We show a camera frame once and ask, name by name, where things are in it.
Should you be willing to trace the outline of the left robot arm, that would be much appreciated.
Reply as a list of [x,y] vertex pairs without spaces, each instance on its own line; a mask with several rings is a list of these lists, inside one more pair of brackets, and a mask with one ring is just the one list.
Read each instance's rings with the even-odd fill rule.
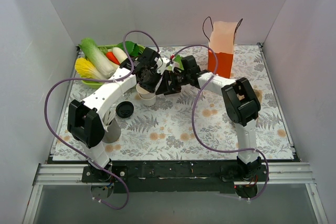
[[135,60],[125,58],[119,48],[113,53],[121,65],[107,83],[82,101],[71,101],[68,109],[67,129],[81,144],[90,173],[100,182],[107,182],[112,175],[111,159],[103,143],[117,140],[121,134],[115,113],[110,110],[112,105],[133,87],[143,104],[154,105],[158,84],[171,64],[169,59],[148,47]]

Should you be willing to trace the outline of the orange paper bag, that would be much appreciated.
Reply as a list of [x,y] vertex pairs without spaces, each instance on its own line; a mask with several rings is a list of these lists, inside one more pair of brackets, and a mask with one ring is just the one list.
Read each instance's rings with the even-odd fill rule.
[[[207,20],[210,21],[212,27],[210,36],[207,36],[204,30]],[[231,76],[235,38],[242,21],[243,19],[241,18],[238,22],[212,22],[210,16],[206,17],[203,21],[202,31],[208,40],[208,46],[216,53],[218,61],[216,73],[221,77],[229,79]]]

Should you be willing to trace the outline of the brown cardboard cup carrier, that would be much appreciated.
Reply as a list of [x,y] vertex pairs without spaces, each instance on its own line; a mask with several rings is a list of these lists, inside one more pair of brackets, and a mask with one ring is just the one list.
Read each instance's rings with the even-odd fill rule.
[[253,89],[253,91],[254,91],[254,93],[255,93],[255,95],[256,95],[259,103],[262,104],[262,99],[263,99],[263,95],[262,95],[263,93],[262,93],[262,91],[261,90],[257,90],[257,89]]

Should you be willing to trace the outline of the napa cabbage green white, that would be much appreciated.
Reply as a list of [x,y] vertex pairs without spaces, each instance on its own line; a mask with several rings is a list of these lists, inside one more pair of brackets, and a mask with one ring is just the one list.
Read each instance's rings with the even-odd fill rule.
[[82,39],[79,47],[104,77],[110,78],[115,73],[118,66],[103,54],[93,39]]

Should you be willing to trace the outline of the green bok choy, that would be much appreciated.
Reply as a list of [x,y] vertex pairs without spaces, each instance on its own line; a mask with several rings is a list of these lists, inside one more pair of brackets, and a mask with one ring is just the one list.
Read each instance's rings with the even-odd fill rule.
[[138,45],[132,41],[125,41],[125,43],[119,43],[115,47],[121,48],[123,51],[127,51],[131,58],[137,58],[142,56],[144,47]]

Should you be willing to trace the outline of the white paper coffee cup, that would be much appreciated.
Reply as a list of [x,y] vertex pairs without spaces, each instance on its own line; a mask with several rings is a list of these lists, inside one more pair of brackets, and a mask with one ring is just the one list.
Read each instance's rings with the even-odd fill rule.
[[138,95],[140,96],[142,103],[145,106],[153,106],[156,102],[156,95],[154,93],[150,93],[148,91],[146,91],[145,89],[143,89],[142,87],[140,87],[139,84],[136,85],[136,91],[138,93]]

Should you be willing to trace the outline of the orange carrot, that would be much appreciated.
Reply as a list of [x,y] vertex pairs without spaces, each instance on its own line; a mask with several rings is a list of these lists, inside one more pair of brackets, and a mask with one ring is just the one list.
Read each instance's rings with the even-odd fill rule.
[[120,65],[119,60],[118,60],[117,57],[113,54],[113,52],[108,51],[108,52],[106,53],[106,57],[107,57],[111,62],[113,62],[114,64],[116,64],[116,65]]

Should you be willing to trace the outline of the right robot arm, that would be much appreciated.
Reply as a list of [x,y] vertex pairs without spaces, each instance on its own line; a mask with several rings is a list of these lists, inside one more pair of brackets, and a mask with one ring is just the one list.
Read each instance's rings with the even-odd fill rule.
[[256,176],[261,168],[261,158],[256,151],[256,124],[260,111],[260,102],[246,78],[237,80],[214,75],[201,70],[194,56],[183,57],[183,69],[165,70],[156,95],[175,94],[184,85],[191,85],[200,91],[208,90],[224,99],[226,114],[235,124],[238,139],[237,165],[227,172],[227,178],[238,175],[248,181]]

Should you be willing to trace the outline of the grey straw holder cup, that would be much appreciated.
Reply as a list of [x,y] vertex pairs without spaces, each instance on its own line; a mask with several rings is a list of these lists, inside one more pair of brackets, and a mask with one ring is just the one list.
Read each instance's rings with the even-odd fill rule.
[[107,130],[105,131],[102,141],[107,144],[112,144],[120,138],[120,135],[121,128],[119,127],[116,119],[113,119],[107,126]]

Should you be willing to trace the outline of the floral table mat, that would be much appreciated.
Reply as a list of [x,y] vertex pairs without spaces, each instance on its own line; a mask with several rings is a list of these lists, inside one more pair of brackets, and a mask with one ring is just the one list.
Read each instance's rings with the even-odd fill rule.
[[[257,147],[268,159],[293,159],[285,129],[258,46],[236,46],[231,77],[245,77],[261,90],[262,104],[256,127]],[[153,106],[142,103],[136,89],[120,101],[134,105],[127,119],[117,118],[120,138],[104,144],[111,160],[235,159],[238,140],[226,114],[222,96],[184,86],[180,93],[160,95]]]

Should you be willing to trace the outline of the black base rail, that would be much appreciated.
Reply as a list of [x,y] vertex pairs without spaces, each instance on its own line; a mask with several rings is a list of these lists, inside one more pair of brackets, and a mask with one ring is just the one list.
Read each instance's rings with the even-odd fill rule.
[[253,187],[267,181],[265,165],[246,173],[235,160],[116,161],[108,170],[122,182],[90,164],[84,167],[81,181],[107,184],[116,194],[124,193],[124,186],[131,193],[217,191],[233,194],[235,185]]

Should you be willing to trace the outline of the black plastic cup lid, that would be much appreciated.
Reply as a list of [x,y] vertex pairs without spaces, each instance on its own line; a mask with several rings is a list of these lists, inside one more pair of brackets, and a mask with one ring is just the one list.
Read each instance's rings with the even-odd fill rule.
[[134,112],[134,105],[130,101],[123,101],[116,107],[116,115],[122,119],[129,118]]

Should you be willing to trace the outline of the white radish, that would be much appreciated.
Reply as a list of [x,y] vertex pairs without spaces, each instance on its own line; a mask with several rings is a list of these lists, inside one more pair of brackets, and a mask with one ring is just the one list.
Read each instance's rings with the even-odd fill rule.
[[123,63],[128,58],[127,54],[121,48],[118,47],[114,47],[112,49],[112,53],[119,63]]

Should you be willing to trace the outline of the green vegetable tray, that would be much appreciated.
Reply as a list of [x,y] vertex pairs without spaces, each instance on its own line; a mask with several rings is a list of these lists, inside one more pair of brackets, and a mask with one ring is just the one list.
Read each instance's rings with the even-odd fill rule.
[[[112,49],[115,47],[116,45],[104,45],[104,46],[98,46],[98,48],[103,52],[103,54],[106,56],[106,53],[108,51],[112,52]],[[97,89],[100,86],[102,86],[104,83],[103,82],[96,82],[93,81],[93,79],[88,79],[88,80],[83,80],[83,83],[88,85],[90,88],[93,89]]]

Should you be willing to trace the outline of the loose green lettuce head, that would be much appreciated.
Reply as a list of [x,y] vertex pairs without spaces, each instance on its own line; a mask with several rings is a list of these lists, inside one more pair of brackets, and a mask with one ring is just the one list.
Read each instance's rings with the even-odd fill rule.
[[183,69],[182,57],[180,55],[176,55],[173,61],[175,67]]

